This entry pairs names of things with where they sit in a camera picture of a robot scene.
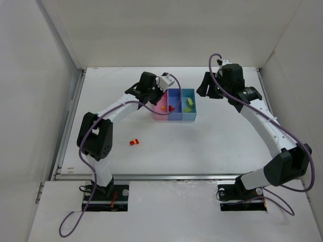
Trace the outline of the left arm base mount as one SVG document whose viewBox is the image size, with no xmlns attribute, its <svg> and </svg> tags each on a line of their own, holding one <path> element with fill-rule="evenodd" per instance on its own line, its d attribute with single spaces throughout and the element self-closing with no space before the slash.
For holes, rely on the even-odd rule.
<svg viewBox="0 0 323 242">
<path fill-rule="evenodd" d="M 129 185 L 116 184 L 107 195 L 95 190 L 86 212 L 127 212 Z"/>
</svg>

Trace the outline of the red and orange lego stack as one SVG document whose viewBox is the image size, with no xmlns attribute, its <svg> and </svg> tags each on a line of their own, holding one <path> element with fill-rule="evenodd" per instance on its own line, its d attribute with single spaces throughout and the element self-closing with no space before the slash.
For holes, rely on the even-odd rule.
<svg viewBox="0 0 323 242">
<path fill-rule="evenodd" d="M 139 144 L 139 140 L 138 140 L 138 139 L 134 139 L 134 140 L 130 141 L 130 142 L 129 142 L 129 144 L 130 144 L 131 146 L 133 146 L 133 145 L 138 145 L 138 144 Z"/>
</svg>

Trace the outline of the green lego brick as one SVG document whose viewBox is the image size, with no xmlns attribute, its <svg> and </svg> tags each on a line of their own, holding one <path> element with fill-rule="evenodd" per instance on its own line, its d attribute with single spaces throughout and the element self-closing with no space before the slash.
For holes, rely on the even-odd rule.
<svg viewBox="0 0 323 242">
<path fill-rule="evenodd" d="M 183 112 L 184 113 L 190 113 L 192 111 L 192 109 L 191 108 L 189 108 L 189 107 L 185 107 L 184 109 L 183 109 Z"/>
<path fill-rule="evenodd" d="M 191 98 L 187 98 L 187 105 L 190 107 L 194 105 L 194 102 Z"/>
</svg>

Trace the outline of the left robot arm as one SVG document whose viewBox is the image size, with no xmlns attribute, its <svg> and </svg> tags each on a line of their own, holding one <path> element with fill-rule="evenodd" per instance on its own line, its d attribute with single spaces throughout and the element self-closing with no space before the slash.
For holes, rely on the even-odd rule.
<svg viewBox="0 0 323 242">
<path fill-rule="evenodd" d="M 167 73 L 156 76 L 143 72 L 139 81 L 127 89 L 114 104 L 100 112 L 88 112 L 84 115 L 77 146 L 81 161 L 92 171 L 92 193 L 107 198 L 113 192 L 114 178 L 104 159 L 113 146 L 114 126 L 148 102 L 157 105 L 174 81 Z"/>
</svg>

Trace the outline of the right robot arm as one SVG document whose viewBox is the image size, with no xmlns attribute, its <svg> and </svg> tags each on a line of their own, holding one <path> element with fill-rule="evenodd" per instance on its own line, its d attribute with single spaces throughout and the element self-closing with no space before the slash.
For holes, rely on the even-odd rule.
<svg viewBox="0 0 323 242">
<path fill-rule="evenodd" d="M 245 86 L 243 69 L 238 64 L 221 66 L 216 72 L 205 72 L 197 94 L 213 99 L 226 98 L 249 121 L 266 144 L 271 161 L 255 171 L 235 179 L 232 187 L 237 195 L 266 186 L 281 186 L 307 172 L 311 148 L 301 145 L 268 111 L 261 94 L 254 87 Z"/>
</svg>

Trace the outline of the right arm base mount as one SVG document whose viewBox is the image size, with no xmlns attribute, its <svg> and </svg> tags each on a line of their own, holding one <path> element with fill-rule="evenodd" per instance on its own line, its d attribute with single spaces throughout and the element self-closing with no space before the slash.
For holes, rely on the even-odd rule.
<svg viewBox="0 0 323 242">
<path fill-rule="evenodd" d="M 240 192 L 234 184 L 219 184 L 216 198 L 223 212 L 267 211 L 262 188 Z"/>
</svg>

